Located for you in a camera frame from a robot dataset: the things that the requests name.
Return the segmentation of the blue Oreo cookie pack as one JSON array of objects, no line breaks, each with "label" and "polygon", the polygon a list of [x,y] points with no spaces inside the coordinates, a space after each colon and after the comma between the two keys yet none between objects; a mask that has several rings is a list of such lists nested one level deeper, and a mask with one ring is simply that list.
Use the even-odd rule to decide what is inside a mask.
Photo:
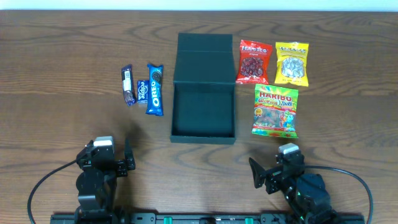
[{"label": "blue Oreo cookie pack", "polygon": [[153,64],[147,65],[149,69],[149,92],[146,114],[163,116],[162,106],[162,77],[163,65],[155,66]]}]

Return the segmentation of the dark purple cookie bar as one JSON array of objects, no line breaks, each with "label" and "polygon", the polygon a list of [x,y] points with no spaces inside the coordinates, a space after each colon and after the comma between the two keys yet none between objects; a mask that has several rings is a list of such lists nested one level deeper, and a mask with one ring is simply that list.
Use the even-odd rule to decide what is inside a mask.
[{"label": "dark purple cookie bar", "polygon": [[134,94],[134,85],[132,77],[132,65],[126,65],[121,69],[122,77],[122,88],[124,101],[128,106],[132,106],[136,103],[136,97]]}]

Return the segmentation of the green Haribo worms bag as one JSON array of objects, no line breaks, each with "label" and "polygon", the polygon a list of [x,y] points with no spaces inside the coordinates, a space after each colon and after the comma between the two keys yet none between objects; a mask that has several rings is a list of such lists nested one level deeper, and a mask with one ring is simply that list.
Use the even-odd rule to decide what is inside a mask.
[{"label": "green Haribo worms bag", "polygon": [[254,89],[252,133],[278,138],[298,138],[295,130],[299,91],[257,84]]}]

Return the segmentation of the blue Eclipse gum pack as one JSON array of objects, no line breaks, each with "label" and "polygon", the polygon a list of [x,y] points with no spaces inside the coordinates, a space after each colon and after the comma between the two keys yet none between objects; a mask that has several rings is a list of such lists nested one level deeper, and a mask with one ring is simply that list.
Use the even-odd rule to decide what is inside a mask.
[{"label": "blue Eclipse gum pack", "polygon": [[137,102],[139,104],[147,103],[149,91],[149,80],[137,81]]}]

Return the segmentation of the yellow Hacks candy bag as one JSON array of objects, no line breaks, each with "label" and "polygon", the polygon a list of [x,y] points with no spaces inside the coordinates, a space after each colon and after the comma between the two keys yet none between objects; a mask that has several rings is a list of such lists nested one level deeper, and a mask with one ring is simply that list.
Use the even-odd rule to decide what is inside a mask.
[{"label": "yellow Hacks candy bag", "polygon": [[276,84],[293,84],[308,87],[307,57],[309,43],[276,42]]}]

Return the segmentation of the red Hacks candy bag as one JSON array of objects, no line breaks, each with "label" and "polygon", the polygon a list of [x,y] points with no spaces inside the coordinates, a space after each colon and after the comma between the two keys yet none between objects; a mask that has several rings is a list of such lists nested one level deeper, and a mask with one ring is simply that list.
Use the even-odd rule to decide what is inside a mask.
[{"label": "red Hacks candy bag", "polygon": [[252,40],[241,40],[239,46],[239,71],[236,83],[269,84],[267,68],[273,47]]}]

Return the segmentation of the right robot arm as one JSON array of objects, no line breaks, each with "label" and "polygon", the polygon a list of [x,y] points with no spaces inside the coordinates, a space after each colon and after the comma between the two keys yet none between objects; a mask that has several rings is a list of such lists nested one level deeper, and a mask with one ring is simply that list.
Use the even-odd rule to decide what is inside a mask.
[{"label": "right robot arm", "polygon": [[265,169],[249,158],[255,188],[266,187],[270,195],[282,192],[298,223],[344,223],[332,209],[330,194],[319,174],[305,172],[305,156],[300,150],[280,152],[276,155],[277,167]]}]

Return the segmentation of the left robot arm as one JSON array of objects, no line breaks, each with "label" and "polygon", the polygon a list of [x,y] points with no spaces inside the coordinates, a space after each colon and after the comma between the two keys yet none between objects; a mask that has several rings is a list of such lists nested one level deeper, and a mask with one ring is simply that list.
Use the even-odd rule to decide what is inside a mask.
[{"label": "left robot arm", "polygon": [[111,136],[91,140],[76,156],[83,171],[76,180],[80,206],[75,210],[75,223],[129,223],[130,215],[114,208],[117,179],[136,168],[129,140],[124,143],[124,159],[115,159]]}]

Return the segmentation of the dark green open box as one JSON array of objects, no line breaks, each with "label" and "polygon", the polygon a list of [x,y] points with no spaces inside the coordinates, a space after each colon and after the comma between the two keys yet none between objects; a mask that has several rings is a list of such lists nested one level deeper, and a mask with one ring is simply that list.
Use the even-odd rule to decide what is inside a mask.
[{"label": "dark green open box", "polygon": [[235,78],[231,34],[180,33],[171,142],[234,144]]}]

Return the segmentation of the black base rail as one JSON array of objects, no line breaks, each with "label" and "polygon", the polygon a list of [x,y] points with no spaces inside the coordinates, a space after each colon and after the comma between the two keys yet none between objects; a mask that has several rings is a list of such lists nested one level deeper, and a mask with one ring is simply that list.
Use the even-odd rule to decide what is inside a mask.
[{"label": "black base rail", "polygon": [[91,218],[83,215],[54,214],[50,224],[74,223],[123,223],[123,224],[284,224],[310,223],[304,218],[295,219],[283,213],[263,213],[260,215],[176,215],[154,213],[131,213],[120,218]]}]

